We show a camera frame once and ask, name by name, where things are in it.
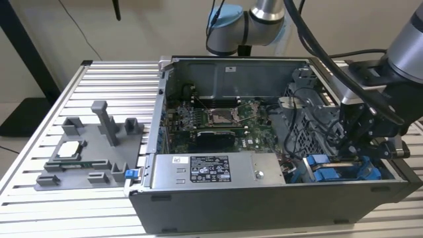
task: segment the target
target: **motherboard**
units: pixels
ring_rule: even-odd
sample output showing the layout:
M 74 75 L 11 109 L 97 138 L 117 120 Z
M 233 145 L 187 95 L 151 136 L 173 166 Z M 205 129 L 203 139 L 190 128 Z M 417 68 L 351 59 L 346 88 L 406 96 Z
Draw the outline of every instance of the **motherboard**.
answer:
M 241 152 L 282 154 L 261 99 L 175 102 L 167 109 L 166 131 L 173 154 Z

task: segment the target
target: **gray plastic peg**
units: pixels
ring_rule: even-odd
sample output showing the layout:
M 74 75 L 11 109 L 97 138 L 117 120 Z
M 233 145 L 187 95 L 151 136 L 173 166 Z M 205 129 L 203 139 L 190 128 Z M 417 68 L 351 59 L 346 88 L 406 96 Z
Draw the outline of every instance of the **gray plastic peg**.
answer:
M 103 126 L 103 132 L 106 134 L 109 143 L 111 144 L 111 146 L 117 146 L 119 145 L 119 140 L 117 137 L 115 125 L 111 122 L 106 109 L 107 109 L 106 101 L 94 101 L 91 110 L 99 116 L 101 124 Z

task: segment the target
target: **blue clip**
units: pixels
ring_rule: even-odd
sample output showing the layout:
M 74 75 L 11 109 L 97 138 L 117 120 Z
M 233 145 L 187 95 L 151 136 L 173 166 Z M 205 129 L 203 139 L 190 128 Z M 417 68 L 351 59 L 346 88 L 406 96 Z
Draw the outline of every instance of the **blue clip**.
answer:
M 139 170 L 126 171 L 126 179 L 138 179 L 138 178 L 139 178 Z

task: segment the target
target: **black stand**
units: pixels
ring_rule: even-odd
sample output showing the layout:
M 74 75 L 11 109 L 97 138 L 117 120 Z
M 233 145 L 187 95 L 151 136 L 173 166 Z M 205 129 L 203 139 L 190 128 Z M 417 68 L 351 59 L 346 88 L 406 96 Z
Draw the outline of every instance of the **black stand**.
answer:
M 46 95 L 46 98 L 23 100 L 0 126 L 0 136 L 30 137 L 61 96 L 61 90 L 9 0 L 0 0 L 0 26 Z
M 251 56 L 253 46 L 238 46 L 238 56 Z

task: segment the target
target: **white label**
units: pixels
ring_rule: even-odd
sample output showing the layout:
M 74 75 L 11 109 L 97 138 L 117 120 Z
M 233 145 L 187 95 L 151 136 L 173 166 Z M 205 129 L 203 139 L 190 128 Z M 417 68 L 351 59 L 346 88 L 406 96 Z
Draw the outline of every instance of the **white label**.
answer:
M 190 157 L 185 157 L 185 156 L 174 156 L 173 163 L 174 164 L 187 164 L 189 158 Z
M 225 71 L 226 72 L 237 72 L 237 67 L 226 67 Z

